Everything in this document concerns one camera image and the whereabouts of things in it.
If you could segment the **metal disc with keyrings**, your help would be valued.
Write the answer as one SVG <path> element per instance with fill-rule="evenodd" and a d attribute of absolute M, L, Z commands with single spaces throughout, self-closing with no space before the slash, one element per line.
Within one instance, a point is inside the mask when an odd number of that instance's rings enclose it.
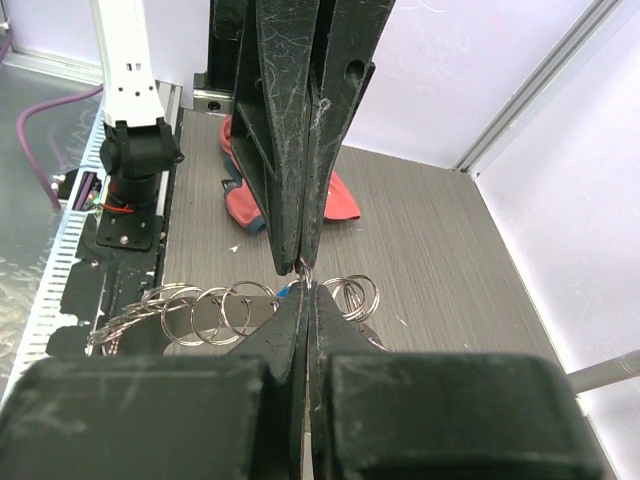
<path fill-rule="evenodd" d="M 306 288 L 313 283 L 306 275 L 285 286 L 291 286 L 289 294 L 296 285 Z M 187 282 L 161 284 L 93 329 L 86 351 L 115 356 L 126 341 L 136 340 L 135 353 L 163 354 L 172 347 L 224 353 L 277 313 L 288 296 L 278 299 L 279 291 L 255 280 L 209 288 Z"/>

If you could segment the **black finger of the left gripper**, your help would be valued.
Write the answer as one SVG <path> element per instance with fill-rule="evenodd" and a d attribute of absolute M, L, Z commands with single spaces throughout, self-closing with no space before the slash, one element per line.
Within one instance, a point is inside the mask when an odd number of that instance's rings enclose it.
<path fill-rule="evenodd" d="M 308 78 L 316 1 L 254 1 L 241 40 L 231 123 L 233 157 L 259 207 L 277 274 L 301 233 Z"/>
<path fill-rule="evenodd" d="M 375 68 L 373 55 L 393 6 L 392 1 L 320 3 L 311 54 L 300 265 L 316 262 L 330 177 Z"/>

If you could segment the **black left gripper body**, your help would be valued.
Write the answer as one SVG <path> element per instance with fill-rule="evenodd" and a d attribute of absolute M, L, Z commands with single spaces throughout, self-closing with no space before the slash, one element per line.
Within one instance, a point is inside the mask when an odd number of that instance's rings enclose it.
<path fill-rule="evenodd" d="M 193 108 L 196 111 L 231 115 L 241 40 L 254 1 L 209 2 L 207 65 L 193 76 Z"/>

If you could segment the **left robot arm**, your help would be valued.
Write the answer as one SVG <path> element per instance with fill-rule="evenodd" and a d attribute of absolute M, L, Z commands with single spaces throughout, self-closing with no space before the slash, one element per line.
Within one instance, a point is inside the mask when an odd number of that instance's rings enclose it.
<path fill-rule="evenodd" d="M 330 176 L 375 65 L 390 1 L 214 1 L 195 87 L 231 117 L 231 150 L 266 223 L 276 272 L 314 267 Z M 153 205 L 182 160 L 150 66 L 143 4 L 92 5 L 104 76 L 109 198 Z"/>

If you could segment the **white clothes rack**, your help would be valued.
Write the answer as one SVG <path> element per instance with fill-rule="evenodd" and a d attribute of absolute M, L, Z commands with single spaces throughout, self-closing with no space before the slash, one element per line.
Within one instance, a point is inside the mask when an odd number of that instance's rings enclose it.
<path fill-rule="evenodd" d="M 634 350 L 610 360 L 569 373 L 567 378 L 576 394 L 613 385 L 639 376 L 640 351 Z"/>

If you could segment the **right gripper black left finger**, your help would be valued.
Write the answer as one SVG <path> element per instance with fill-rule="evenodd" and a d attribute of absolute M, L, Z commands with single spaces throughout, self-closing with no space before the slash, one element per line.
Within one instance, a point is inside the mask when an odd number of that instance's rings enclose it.
<path fill-rule="evenodd" d="M 223 356 L 46 359 L 1 413 L 5 479 L 298 479 L 309 287 Z"/>

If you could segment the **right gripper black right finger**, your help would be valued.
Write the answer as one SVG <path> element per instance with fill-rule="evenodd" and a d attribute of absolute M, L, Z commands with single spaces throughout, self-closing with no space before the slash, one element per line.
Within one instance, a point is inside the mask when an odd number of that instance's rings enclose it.
<path fill-rule="evenodd" d="M 601 479 L 566 375 L 513 353 L 389 353 L 309 296 L 313 473 L 318 479 Z"/>

